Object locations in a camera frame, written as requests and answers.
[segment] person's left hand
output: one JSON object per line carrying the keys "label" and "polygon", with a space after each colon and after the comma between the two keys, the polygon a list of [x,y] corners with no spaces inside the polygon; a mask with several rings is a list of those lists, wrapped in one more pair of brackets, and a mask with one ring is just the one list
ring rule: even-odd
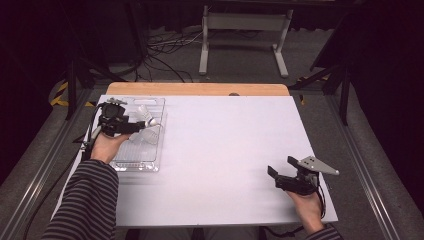
{"label": "person's left hand", "polygon": [[101,132],[94,143],[91,159],[109,164],[118,153],[121,144],[130,136],[131,134],[122,134],[117,137],[109,137]]}

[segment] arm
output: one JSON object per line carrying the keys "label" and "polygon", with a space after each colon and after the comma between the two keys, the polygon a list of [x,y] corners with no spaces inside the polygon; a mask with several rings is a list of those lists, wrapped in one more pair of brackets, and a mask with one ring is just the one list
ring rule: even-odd
{"label": "arm", "polygon": [[332,225],[325,226],[321,221],[321,202],[317,193],[307,196],[286,191],[292,198],[297,215],[308,233],[307,240],[314,239],[343,239]]}
{"label": "arm", "polygon": [[62,204],[42,239],[114,239],[118,175],[109,162],[128,135],[99,134],[91,159],[69,179]]}

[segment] wrist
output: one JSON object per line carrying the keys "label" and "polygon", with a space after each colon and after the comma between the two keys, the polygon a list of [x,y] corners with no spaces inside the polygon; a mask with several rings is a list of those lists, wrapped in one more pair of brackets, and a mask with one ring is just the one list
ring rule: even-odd
{"label": "wrist", "polygon": [[308,219],[303,222],[303,227],[305,228],[308,235],[321,231],[325,228],[324,224],[321,222],[321,219]]}

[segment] clear plastic container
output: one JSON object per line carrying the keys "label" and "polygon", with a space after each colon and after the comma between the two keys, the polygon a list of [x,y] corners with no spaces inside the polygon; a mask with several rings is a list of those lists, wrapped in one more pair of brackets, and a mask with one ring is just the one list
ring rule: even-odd
{"label": "clear plastic container", "polygon": [[129,122],[144,121],[142,115],[149,115],[154,118],[154,125],[140,130],[131,135],[119,148],[118,154],[110,165],[120,172],[124,171],[146,171],[157,172],[160,167],[160,154],[162,150],[163,137],[165,134],[166,111],[164,98],[137,98],[123,97],[117,98],[126,102],[121,105],[125,108],[125,115],[129,116]]}

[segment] metal rail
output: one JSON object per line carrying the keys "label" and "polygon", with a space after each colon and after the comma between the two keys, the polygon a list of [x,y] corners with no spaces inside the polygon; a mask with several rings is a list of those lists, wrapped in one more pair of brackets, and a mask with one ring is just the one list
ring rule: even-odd
{"label": "metal rail", "polygon": [[339,106],[337,104],[335,97],[328,95],[326,96],[326,100],[333,113],[332,115],[336,119],[337,127],[339,128],[340,133],[342,133],[349,147],[350,154],[352,155],[352,159],[353,159],[352,164],[356,170],[356,173],[358,174],[359,180],[361,181],[362,187],[365,190],[365,194],[367,195],[368,201],[370,202],[371,208],[374,211],[374,214],[384,234],[384,237],[386,239],[400,239],[396,231],[396,228],[392,220],[390,219],[389,213],[387,212],[386,207],[384,206],[380,193],[377,187],[375,186],[370,173],[368,172],[368,169],[359,152],[356,142],[353,139],[349,128],[343,125],[339,117],[339,114],[338,114]]}
{"label": "metal rail", "polygon": [[46,157],[40,165],[34,179],[28,185],[24,196],[22,197],[18,207],[13,213],[12,217],[9,220],[6,228],[3,230],[3,233],[0,236],[0,239],[15,239],[16,234],[21,229],[25,219],[27,218],[29,212],[31,211],[32,206],[37,200],[38,195],[40,194],[44,183],[46,182],[58,155],[61,153],[64,141],[68,136],[72,126],[74,125],[76,119],[78,118],[81,110],[83,109],[85,103],[87,102],[91,90],[83,89],[82,93],[78,98],[78,107],[75,113],[72,115],[72,118],[62,125],[61,129],[58,132],[58,135],[53,142],[52,146],[49,149]]}

